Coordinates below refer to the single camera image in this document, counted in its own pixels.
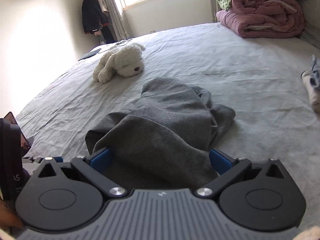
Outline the folded pink quilt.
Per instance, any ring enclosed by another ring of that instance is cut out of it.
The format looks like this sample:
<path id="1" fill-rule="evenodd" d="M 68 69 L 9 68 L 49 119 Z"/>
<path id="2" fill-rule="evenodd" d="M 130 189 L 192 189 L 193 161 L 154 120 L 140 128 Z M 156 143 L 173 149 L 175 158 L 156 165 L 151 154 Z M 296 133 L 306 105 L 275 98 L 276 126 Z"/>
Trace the folded pink quilt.
<path id="1" fill-rule="evenodd" d="M 231 7 L 216 17 L 242 38 L 291 38 L 305 28 L 296 0 L 232 0 Z"/>

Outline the grey window curtain left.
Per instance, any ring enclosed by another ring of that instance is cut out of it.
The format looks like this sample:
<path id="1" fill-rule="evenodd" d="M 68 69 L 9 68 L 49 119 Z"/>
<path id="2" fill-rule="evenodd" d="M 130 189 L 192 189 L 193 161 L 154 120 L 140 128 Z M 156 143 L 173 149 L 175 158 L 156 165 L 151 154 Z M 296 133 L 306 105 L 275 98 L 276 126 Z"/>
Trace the grey window curtain left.
<path id="1" fill-rule="evenodd" d="M 131 29 L 123 11 L 123 0 L 105 1 L 117 40 L 128 40 L 129 38 L 132 38 Z"/>

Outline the dark tablet on bed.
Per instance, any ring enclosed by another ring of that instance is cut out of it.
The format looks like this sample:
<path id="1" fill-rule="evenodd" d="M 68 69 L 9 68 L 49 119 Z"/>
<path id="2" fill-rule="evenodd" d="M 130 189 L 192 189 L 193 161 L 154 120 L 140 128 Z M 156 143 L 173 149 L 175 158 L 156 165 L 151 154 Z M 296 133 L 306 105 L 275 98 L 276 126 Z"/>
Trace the dark tablet on bed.
<path id="1" fill-rule="evenodd" d="M 100 51 L 101 51 L 101 48 L 92 50 L 92 51 L 82 55 L 82 57 L 80 57 L 79 61 L 93 57 L 94 55 L 98 54 Z"/>

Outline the light blue small garment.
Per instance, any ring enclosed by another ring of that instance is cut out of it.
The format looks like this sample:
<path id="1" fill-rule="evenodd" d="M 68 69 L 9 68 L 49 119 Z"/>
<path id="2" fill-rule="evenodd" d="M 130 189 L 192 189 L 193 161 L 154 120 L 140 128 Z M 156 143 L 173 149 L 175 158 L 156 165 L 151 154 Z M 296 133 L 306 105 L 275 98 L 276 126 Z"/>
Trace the light blue small garment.
<path id="1" fill-rule="evenodd" d="M 310 84 L 313 88 L 320 90 L 320 64 L 319 64 L 319 60 L 315 55 L 312 55 L 310 64 L 311 64 Z"/>

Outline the folded beige clothes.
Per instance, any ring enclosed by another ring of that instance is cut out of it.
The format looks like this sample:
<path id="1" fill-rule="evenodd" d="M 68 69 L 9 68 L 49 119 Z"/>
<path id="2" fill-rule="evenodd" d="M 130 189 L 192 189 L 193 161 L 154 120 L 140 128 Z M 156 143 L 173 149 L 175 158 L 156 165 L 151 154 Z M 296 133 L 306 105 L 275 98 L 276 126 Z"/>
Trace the folded beige clothes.
<path id="1" fill-rule="evenodd" d="M 314 112 L 318 113 L 320 112 L 319 109 L 319 89 L 315 89 L 312 87 L 310 83 L 311 79 L 311 72 L 310 71 L 304 71 L 301 74 L 301 80 L 304 85 L 304 88 L 306 89 L 309 97 L 310 105 Z"/>

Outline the dark hanging jacket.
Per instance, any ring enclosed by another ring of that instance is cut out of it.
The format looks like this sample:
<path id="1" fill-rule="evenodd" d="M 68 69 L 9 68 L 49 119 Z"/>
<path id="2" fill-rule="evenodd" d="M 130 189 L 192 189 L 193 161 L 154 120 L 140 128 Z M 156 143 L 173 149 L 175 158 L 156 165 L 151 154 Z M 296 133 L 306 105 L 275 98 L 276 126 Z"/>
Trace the dark hanging jacket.
<path id="1" fill-rule="evenodd" d="M 108 18 L 102 12 L 98 0 L 83 0 L 81 11 L 85 34 L 92 34 L 101 27 L 109 25 Z"/>

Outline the grey bed sheet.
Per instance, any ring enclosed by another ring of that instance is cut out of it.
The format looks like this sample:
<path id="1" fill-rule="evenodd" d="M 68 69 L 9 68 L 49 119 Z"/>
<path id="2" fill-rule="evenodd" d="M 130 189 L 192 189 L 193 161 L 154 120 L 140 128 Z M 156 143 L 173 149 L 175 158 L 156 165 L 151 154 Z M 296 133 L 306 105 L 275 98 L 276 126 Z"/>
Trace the grey bed sheet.
<path id="1" fill-rule="evenodd" d="M 135 38 L 145 47 L 144 71 L 100 84 L 92 73 L 100 54 L 63 72 L 17 116 L 32 156 L 70 160 L 86 154 L 85 135 L 106 114 L 138 98 L 145 83 L 171 77 L 210 91 L 235 110 L 218 143 L 233 156 L 280 159 L 306 198 L 301 229 L 319 224 L 319 115 L 300 75 L 319 49 L 300 38 L 243 39 L 219 23 Z"/>

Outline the white plush dog toy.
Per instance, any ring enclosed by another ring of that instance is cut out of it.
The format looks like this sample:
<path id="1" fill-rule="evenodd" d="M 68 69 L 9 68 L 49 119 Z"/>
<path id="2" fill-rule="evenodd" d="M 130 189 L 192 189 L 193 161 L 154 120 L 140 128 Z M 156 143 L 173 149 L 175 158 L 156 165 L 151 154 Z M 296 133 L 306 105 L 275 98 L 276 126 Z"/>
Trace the white plush dog toy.
<path id="1" fill-rule="evenodd" d="M 114 74 L 129 78 L 140 74 L 145 63 L 143 52 L 145 47 L 139 43 L 124 46 L 113 46 L 100 59 L 93 71 L 95 82 L 107 83 Z"/>

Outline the grey t-shirt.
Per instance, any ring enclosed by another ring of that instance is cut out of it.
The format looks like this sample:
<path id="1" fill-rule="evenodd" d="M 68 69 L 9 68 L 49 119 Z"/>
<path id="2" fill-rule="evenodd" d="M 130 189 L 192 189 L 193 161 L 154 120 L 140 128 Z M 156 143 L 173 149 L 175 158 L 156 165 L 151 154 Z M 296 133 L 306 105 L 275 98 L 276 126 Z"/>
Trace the grey t-shirt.
<path id="1" fill-rule="evenodd" d="M 234 118 L 208 90 L 159 77 L 140 98 L 104 116 L 85 140 L 89 153 L 113 150 L 104 175 L 127 190 L 196 189 L 216 178 L 209 151 Z"/>

